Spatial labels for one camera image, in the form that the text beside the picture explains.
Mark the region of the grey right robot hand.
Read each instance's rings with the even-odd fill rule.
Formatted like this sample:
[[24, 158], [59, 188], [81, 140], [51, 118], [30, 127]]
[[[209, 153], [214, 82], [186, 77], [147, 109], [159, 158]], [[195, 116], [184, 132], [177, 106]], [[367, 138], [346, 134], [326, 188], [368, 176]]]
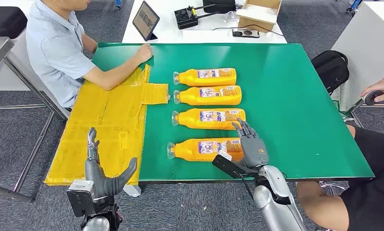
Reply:
[[235, 127], [243, 151], [243, 158], [239, 161], [241, 166], [254, 169], [269, 164], [269, 154], [264, 141], [258, 133], [245, 121], [237, 119], [240, 123], [232, 122]]

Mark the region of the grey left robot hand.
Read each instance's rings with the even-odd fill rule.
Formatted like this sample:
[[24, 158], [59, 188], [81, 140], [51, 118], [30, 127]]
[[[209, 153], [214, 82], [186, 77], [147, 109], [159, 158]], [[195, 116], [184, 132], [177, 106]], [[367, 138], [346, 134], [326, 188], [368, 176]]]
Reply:
[[109, 178], [105, 176], [100, 164], [98, 145], [96, 141], [97, 131], [91, 127], [88, 131], [87, 159], [85, 161], [85, 178], [94, 183], [95, 195], [97, 198], [105, 196], [115, 196], [123, 191], [124, 186], [133, 176], [138, 166], [138, 159], [132, 158], [128, 167], [117, 177]]

